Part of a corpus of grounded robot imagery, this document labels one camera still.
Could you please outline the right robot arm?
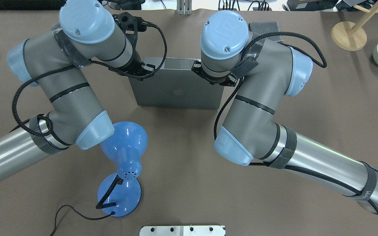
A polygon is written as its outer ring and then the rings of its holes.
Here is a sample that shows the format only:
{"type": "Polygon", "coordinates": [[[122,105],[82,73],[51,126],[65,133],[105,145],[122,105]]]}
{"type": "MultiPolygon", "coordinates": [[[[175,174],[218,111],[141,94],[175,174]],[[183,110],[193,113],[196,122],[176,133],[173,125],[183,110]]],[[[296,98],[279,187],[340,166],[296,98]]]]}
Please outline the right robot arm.
{"type": "Polygon", "coordinates": [[[283,96],[296,96],[308,82],[313,65],[326,60],[314,41],[292,32],[262,35],[249,31],[243,17],[215,12],[203,24],[201,61],[192,71],[211,84],[236,86],[214,148],[227,160],[291,170],[357,201],[378,215],[378,167],[351,159],[274,122],[283,96]]]}

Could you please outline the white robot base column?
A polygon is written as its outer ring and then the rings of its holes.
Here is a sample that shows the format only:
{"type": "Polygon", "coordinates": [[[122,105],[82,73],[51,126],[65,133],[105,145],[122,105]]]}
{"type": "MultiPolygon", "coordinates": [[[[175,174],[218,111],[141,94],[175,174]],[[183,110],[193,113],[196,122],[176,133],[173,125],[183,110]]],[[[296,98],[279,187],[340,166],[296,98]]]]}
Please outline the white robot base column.
{"type": "Polygon", "coordinates": [[[140,236],[226,236],[225,226],[187,225],[187,226],[144,226],[140,236]]]}

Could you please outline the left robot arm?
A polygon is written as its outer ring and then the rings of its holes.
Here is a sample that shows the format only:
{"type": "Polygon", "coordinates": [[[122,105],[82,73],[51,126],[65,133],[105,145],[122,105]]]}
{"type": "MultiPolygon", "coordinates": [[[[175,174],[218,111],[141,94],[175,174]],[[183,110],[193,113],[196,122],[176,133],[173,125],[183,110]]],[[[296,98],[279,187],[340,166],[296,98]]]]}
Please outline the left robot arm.
{"type": "Polygon", "coordinates": [[[17,127],[0,138],[0,181],[76,145],[90,149],[114,134],[114,126],[81,69],[99,64],[121,76],[143,80],[158,69],[141,61],[127,30],[155,27],[128,13],[111,15],[97,0],[67,0],[51,30],[13,48],[12,73],[23,84],[12,100],[17,127]],[[17,102],[27,86],[40,86],[53,111],[25,121],[17,102]]]}

